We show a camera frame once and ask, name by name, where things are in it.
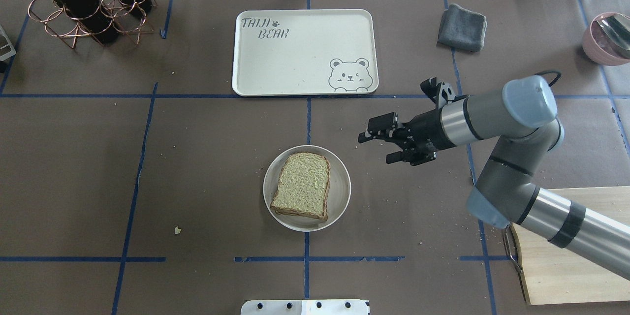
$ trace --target pink cup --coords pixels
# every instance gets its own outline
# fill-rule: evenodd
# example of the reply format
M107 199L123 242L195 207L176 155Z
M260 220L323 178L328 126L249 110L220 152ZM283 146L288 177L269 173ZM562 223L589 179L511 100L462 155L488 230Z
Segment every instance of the pink cup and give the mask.
M597 15L590 23L582 36L582 48L584 53L594 62L607 66L617 66L630 63L630 59L625 59L617 55L610 44L606 34L597 24L597 20L610 17L616 12L605 12Z

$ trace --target white plate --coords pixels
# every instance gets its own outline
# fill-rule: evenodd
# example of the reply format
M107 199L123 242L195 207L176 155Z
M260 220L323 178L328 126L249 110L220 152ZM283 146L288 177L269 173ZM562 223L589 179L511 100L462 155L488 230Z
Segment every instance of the white plate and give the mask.
M328 220L308 217L283 216L269 207L278 190L278 178L286 158L296 152L313 152L327 158L330 163L330 186L328 189ZM332 152L315 145L300 145L280 154L269 166L263 182L263 198L270 214L282 225L296 231L317 231L328 227L344 214L350 202L350 176L344 163Z
M236 18L238 95L352 95L377 87L374 26L365 10L250 10Z

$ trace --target rectangular tray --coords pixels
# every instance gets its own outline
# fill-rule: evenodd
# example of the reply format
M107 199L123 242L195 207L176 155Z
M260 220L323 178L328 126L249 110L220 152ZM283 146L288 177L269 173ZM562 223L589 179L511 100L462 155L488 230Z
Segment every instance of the rectangular tray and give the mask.
M369 12L256 10L236 18L238 95L352 95L378 87Z

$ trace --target bear face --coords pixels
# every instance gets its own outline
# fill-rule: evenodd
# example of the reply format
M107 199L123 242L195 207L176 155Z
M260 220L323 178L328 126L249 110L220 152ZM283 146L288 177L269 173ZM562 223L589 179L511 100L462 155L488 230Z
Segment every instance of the bear face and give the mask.
M328 84L337 91L367 91L372 86L372 77L367 71L369 62L359 58L355 62L343 62L333 59L330 67L333 71L328 78Z

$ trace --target folded towel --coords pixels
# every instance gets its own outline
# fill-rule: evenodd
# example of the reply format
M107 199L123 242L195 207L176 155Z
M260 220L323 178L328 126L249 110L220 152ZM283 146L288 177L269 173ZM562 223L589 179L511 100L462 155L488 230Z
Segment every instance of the folded towel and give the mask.
M451 3L441 15L437 41L461 50L480 51L487 25L486 16Z

